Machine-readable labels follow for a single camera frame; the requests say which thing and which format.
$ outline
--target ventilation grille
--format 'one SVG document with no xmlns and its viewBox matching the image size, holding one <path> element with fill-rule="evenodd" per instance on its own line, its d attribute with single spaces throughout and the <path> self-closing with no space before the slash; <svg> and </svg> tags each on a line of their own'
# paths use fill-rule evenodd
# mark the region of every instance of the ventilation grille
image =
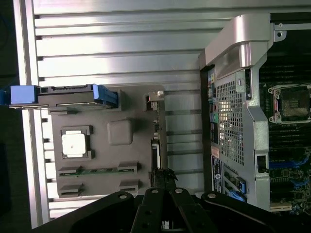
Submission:
<svg viewBox="0 0 311 233">
<path fill-rule="evenodd" d="M 244 165 L 242 94 L 236 92 L 235 81 L 216 87 L 220 152 Z"/>
</svg>

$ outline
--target metal mesh grille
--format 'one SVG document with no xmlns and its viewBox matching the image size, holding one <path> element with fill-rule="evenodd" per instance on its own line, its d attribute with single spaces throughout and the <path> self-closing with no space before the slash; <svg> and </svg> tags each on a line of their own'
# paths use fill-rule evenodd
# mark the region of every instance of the metal mesh grille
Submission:
<svg viewBox="0 0 311 233">
<path fill-rule="evenodd" d="M 220 152 L 244 165 L 242 94 L 236 92 L 235 81 L 216 87 L 219 118 Z"/>
</svg>

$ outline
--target dark background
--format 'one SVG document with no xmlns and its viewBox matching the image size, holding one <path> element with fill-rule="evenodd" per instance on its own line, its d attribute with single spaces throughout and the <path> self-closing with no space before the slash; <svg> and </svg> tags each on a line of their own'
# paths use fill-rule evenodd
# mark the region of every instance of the dark background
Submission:
<svg viewBox="0 0 311 233">
<path fill-rule="evenodd" d="M 18 85 L 13 0 L 0 0 L 0 89 Z M 0 232 L 31 229 L 20 110 L 0 106 Z"/>
</svg>

